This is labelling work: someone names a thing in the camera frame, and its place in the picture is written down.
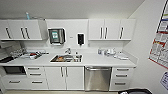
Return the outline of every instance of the bottle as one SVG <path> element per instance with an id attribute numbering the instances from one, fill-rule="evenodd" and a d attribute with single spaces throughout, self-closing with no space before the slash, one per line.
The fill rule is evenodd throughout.
<path id="1" fill-rule="evenodd" d="M 102 54 L 101 48 L 98 49 L 98 54 L 100 54 L 100 55 Z"/>
<path id="2" fill-rule="evenodd" d="M 28 12 L 26 12 L 26 17 L 27 17 L 28 20 L 30 20 L 30 17 L 29 17 L 29 13 L 28 13 Z"/>

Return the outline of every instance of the floor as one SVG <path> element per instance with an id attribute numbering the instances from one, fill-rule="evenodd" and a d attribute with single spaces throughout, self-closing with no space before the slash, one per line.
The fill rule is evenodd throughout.
<path id="1" fill-rule="evenodd" d="M 7 91 L 5 94 L 118 94 L 117 92 L 83 92 L 83 91 Z"/>

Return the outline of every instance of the paper towel dispenser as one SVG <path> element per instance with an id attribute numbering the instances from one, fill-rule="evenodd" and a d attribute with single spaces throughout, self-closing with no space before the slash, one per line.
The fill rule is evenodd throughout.
<path id="1" fill-rule="evenodd" d="M 51 44 L 64 44 L 65 30 L 63 28 L 48 29 Z"/>

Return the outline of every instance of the cabinet door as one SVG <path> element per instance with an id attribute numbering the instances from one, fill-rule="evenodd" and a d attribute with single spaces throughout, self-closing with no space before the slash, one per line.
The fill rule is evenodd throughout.
<path id="1" fill-rule="evenodd" d="M 104 19 L 89 20 L 89 40 L 102 40 L 103 39 Z"/>
<path id="2" fill-rule="evenodd" d="M 120 39 L 131 40 L 135 27 L 135 19 L 123 19 L 120 24 Z"/>
<path id="3" fill-rule="evenodd" d="M 67 90 L 84 90 L 84 67 L 67 67 Z"/>
<path id="4" fill-rule="evenodd" d="M 22 20 L 8 20 L 10 30 L 15 40 L 26 39 Z"/>
<path id="5" fill-rule="evenodd" d="M 30 40 L 42 40 L 38 20 L 23 20 L 26 37 Z"/>
<path id="6" fill-rule="evenodd" d="M 49 90 L 66 90 L 65 67 L 45 67 Z"/>
<path id="7" fill-rule="evenodd" d="M 0 40 L 11 40 L 12 33 L 10 31 L 7 20 L 0 20 Z"/>
<path id="8" fill-rule="evenodd" d="M 105 20 L 104 39 L 106 40 L 119 39 L 118 37 L 119 29 L 120 29 L 120 20 L 118 19 Z"/>

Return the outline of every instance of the stainless steel dishwasher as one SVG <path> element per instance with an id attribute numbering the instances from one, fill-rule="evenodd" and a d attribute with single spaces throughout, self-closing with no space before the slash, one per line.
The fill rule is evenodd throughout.
<path id="1" fill-rule="evenodd" d="M 112 67 L 85 67 L 85 91 L 109 91 Z"/>

